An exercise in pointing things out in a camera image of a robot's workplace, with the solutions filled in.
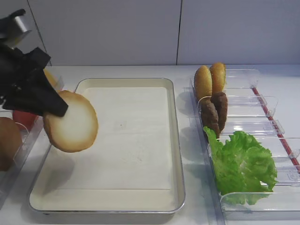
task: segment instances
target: white wall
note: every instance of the white wall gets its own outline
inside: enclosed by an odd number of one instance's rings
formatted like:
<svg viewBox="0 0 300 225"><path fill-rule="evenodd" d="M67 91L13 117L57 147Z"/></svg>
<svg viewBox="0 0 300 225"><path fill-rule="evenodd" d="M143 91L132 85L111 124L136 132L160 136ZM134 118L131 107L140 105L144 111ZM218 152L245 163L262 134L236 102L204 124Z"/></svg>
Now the white wall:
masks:
<svg viewBox="0 0 300 225"><path fill-rule="evenodd" d="M183 0L178 64L300 63L299 0Z"/></svg>
<svg viewBox="0 0 300 225"><path fill-rule="evenodd" d="M175 65L180 0L30 0L52 65Z"/></svg>
<svg viewBox="0 0 300 225"><path fill-rule="evenodd" d="M28 2L56 66L300 63L300 0ZM0 0L0 16L19 8L33 28L20 48L43 48L27 0Z"/></svg>

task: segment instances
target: tray rim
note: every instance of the tray rim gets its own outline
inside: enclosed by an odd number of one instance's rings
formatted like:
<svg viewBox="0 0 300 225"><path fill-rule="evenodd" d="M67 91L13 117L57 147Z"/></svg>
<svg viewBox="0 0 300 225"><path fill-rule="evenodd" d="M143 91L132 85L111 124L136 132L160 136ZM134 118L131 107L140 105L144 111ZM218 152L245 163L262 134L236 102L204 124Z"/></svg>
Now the tray rim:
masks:
<svg viewBox="0 0 300 225"><path fill-rule="evenodd" d="M155 211L155 210L38 210L38 209L35 209L31 203L30 203L30 196L31 196L31 193L33 191L33 188L38 180L38 177L42 171L42 168L44 166L44 163L45 163L45 160L52 148L52 145L50 144L49 147L48 147L48 150L46 151L45 155L43 156L42 160L41 160L41 163L38 167L38 170L37 170L37 173L35 174L34 176L34 179L30 185L30 188L29 188L29 191L27 193L27 197L26 197L26 202L27 202L27 205L29 206L29 208L35 212L38 212L38 213L43 213L43 214L65 214L65 213L80 213L80 214L130 214L130 215L134 215L134 214L159 214L159 215L172 215L174 213L176 213L177 211L179 211L184 205L185 205L185 202L186 202L186 188L185 188L185 180L184 180L184 173L183 173L183 164L182 164L182 154L181 154L181 148L180 148L180 142L179 142L179 127L178 127L178 118L177 118L177 111L176 111L176 98L175 98L175 93L174 93L174 84L172 82L172 80L168 79L168 78L161 78L161 77L158 77L158 78L153 78L153 77L145 77L145 78L85 78L83 80L81 80L77 85L76 85L76 88L74 89L73 92L76 92L79 85L86 81L86 80L157 80L157 79L160 79L160 80L166 80L168 81L172 88L171 88L171 91L172 91L172 96L173 96L173 103L174 103L174 115L175 115L175 123L176 123L176 134L177 134L177 145L178 145L178 150L179 150L179 162L180 162L180 176L181 176L181 179L182 179L182 194L183 194L183 199L182 199L182 202L178 202L178 204L176 205L176 208L173 209L173 210L164 210L164 211Z"/></svg>

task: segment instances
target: sesame-free bun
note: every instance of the sesame-free bun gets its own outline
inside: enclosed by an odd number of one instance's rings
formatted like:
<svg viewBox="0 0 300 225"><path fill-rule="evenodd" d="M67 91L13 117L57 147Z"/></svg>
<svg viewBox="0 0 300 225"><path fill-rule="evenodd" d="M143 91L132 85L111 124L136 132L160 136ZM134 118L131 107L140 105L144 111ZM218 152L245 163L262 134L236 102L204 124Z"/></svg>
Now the sesame-free bun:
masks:
<svg viewBox="0 0 300 225"><path fill-rule="evenodd" d="M22 136L17 124L10 118L0 117L0 171L7 171L22 145Z"/></svg>
<svg viewBox="0 0 300 225"><path fill-rule="evenodd" d="M55 88L58 81L57 81L57 80L54 78L54 76L53 76L48 70L46 70L46 69L44 69L44 74L45 74L45 76L46 76L48 82L51 84L51 86L52 86L53 88Z"/></svg>
<svg viewBox="0 0 300 225"><path fill-rule="evenodd" d="M216 62L210 67L212 78L212 93L223 91L226 77L226 66L221 62Z"/></svg>
<svg viewBox="0 0 300 225"><path fill-rule="evenodd" d="M207 66L201 66L197 69L194 76L194 86L198 101L203 97L210 97L212 95L212 78Z"/></svg>
<svg viewBox="0 0 300 225"><path fill-rule="evenodd" d="M63 117L44 114L44 128L50 143L65 152L78 152L93 145L98 134L98 120L94 107L80 94L67 90L59 96L68 104Z"/></svg>

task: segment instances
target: bun bottom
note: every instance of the bun bottom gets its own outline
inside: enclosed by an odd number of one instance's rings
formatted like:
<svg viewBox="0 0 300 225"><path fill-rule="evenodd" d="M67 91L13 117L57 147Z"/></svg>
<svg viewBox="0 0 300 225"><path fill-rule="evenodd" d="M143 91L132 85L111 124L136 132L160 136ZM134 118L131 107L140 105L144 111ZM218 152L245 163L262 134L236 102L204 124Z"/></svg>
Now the bun bottom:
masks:
<svg viewBox="0 0 300 225"><path fill-rule="evenodd" d="M68 104L64 117L44 114L44 128L50 143L65 152L79 152L93 145L98 134L94 107L82 95L67 90L59 96Z"/></svg>

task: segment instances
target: clear plastic container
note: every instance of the clear plastic container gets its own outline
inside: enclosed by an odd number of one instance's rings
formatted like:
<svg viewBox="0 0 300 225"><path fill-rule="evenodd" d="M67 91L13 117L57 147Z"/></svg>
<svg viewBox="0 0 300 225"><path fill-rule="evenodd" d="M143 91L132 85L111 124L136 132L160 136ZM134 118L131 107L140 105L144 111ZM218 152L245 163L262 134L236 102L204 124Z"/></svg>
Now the clear plastic container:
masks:
<svg viewBox="0 0 300 225"><path fill-rule="evenodd" d="M260 122L228 121L220 135L230 135L239 130L251 135L283 135L285 133L278 120L264 120Z"/></svg>
<svg viewBox="0 0 300 225"><path fill-rule="evenodd" d="M56 81L55 90L59 91L63 88L64 83L60 76L53 75L53 79ZM13 118L13 111L4 110L0 108L0 117ZM30 130L26 128L24 124L16 122L19 125L21 136L22 136L22 145L19 147L15 156L13 157L13 162L7 171L0 171L0 209L5 202L5 199L13 186L21 168L24 165L24 162L27 159L35 141L37 140L40 131L43 128L43 118L37 116L35 118L34 124Z"/></svg>
<svg viewBox="0 0 300 225"><path fill-rule="evenodd" d="M286 138L278 120L273 119L277 106L275 97L259 95L255 82L250 82L256 71L234 70L227 72L228 117L220 142L225 143L236 130L252 134L265 148L270 149L277 169L277 184L272 193L228 193L218 192L211 159L210 145L203 131L201 106L195 98L191 85L192 103L198 128L207 181L213 200L218 225L227 220L300 219L300 138ZM237 199L259 198L256 204L234 204Z"/></svg>
<svg viewBox="0 0 300 225"><path fill-rule="evenodd" d="M278 100L274 96L248 95L229 96L227 117L272 117L275 114ZM197 104L201 113L201 103Z"/></svg>

